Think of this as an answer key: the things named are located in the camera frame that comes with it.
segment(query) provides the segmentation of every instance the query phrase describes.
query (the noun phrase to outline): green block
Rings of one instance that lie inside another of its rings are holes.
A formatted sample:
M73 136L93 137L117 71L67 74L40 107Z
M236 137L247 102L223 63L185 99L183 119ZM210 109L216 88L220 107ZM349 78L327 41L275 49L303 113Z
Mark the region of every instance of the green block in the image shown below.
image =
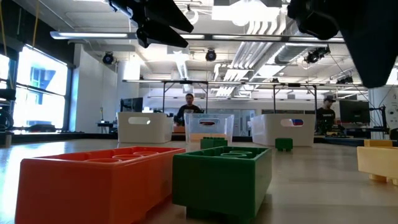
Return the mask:
M211 138L204 137L200 140L200 149L210 149L214 147L228 146L228 141L225 138Z
M188 217L247 223L271 182L271 159L270 149L228 146L174 155L173 203L186 206Z
M287 152L290 152L293 149L293 139L277 138L275 139L275 148L277 148L278 151L283 151L285 149Z

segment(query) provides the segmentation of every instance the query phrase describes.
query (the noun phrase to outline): dark shirt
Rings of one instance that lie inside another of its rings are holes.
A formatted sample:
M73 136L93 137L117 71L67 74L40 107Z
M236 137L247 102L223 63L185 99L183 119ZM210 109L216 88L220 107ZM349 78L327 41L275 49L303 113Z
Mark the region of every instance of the dark shirt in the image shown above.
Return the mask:
M177 119L184 119L184 114L185 113L201 113L201 109L195 105L183 105L180 107L178 113L177 113Z
M332 109L317 109L318 132L325 133L329 131L335 123L336 114Z

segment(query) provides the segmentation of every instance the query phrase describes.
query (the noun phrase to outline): computer monitor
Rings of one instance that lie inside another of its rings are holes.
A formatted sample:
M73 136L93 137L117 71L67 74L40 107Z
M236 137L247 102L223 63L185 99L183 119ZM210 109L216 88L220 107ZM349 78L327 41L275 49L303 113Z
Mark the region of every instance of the computer monitor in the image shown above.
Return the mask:
M344 123L370 123L369 102L356 100L339 100L340 120Z
M129 98L129 99L121 99L120 100L120 112L142 112L142 105L144 103L144 99L142 97L139 98Z

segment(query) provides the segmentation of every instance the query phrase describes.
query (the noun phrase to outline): man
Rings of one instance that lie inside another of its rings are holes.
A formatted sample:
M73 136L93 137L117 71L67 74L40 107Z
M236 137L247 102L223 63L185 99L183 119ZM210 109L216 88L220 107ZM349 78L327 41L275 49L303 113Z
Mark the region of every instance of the man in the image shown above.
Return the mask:
M317 132L320 134L326 134L335 123L336 114L330 109L334 102L336 100L332 96L327 96L322 107L317 109Z
M185 95L185 100L187 101L187 104L183 105L179 109L176 117L174 117L174 122L177 124L184 125L183 120L185 113L201 113L201 109L193 104L193 95L191 93Z

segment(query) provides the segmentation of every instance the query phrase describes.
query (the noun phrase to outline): white storage bin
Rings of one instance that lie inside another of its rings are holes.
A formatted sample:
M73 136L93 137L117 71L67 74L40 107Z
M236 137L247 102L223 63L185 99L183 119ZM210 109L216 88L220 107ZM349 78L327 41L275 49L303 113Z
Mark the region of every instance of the white storage bin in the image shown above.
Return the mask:
M200 142L203 137L225 138L232 142L234 129L233 114L184 114L185 139Z
M118 113L120 143L165 143L172 139L173 119L163 113Z
M302 125L294 126L295 120ZM276 138L291 138L293 146L312 146L315 131L314 114L263 114L251 118L253 142L275 146Z

